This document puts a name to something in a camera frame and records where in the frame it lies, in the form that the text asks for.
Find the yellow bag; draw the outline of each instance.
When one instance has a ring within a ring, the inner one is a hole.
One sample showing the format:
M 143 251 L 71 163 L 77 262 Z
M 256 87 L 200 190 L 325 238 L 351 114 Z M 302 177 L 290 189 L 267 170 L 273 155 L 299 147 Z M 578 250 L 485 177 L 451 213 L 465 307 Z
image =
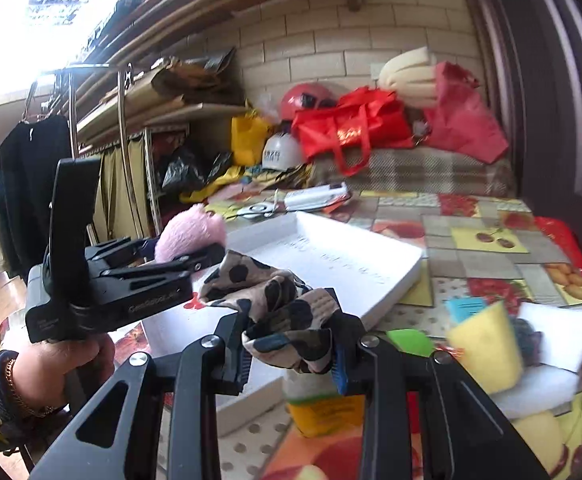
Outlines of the yellow bag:
M 255 111 L 231 121 L 231 151 L 237 166 L 254 166 L 262 162 L 264 144 L 271 134 L 271 124 Z

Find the white foam sheet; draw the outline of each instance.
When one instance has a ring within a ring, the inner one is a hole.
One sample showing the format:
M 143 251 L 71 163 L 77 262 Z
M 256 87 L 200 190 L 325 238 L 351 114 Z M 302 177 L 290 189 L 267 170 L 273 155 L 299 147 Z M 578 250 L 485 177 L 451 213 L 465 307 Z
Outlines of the white foam sheet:
M 579 377 L 553 366 L 528 368 L 511 389 L 491 395 L 506 418 L 523 418 L 557 408 L 575 397 Z
M 290 269 L 313 288 L 335 289 L 342 310 L 374 326 L 420 275 L 420 248 L 316 215 L 297 212 L 228 233 L 227 247 Z M 194 291 L 216 266 L 194 274 Z M 142 321 L 154 356 L 180 352 L 213 333 L 234 310 L 176 306 Z M 282 401 L 283 370 L 253 360 L 238 397 L 218 396 L 218 433 L 226 434 Z
M 574 373 L 582 366 L 582 310 L 523 303 L 518 317 L 542 332 L 540 362 Z

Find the red tote bag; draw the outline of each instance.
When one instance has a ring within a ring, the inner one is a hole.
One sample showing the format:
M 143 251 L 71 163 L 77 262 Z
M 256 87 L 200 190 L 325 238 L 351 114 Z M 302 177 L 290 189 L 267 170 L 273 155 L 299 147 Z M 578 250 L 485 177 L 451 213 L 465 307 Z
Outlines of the red tote bag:
M 372 148 L 412 148 L 404 104 L 395 92 L 358 88 L 340 98 L 334 108 L 295 114 L 292 126 L 307 159 L 333 152 L 338 170 L 352 176 L 368 165 Z M 343 148 L 360 146 L 362 159 L 348 167 Z

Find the blue sticky note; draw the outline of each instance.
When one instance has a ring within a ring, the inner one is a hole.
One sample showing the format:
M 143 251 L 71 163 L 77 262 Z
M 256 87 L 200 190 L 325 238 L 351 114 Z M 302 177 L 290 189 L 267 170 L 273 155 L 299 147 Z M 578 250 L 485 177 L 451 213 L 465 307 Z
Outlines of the blue sticky note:
M 460 324 L 466 321 L 473 314 L 484 310 L 487 307 L 487 302 L 484 298 L 458 298 L 454 300 L 446 300 L 446 308 L 451 314 L 453 322 Z

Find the plastic bottle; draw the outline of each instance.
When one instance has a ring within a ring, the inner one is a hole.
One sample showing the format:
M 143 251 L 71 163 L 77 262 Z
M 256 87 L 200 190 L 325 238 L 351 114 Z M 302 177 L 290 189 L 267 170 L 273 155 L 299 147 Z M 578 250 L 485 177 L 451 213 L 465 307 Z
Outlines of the plastic bottle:
M 343 397 L 330 372 L 322 375 L 287 370 L 282 383 L 284 398 L 303 436 L 335 433 L 364 421 L 364 396 Z

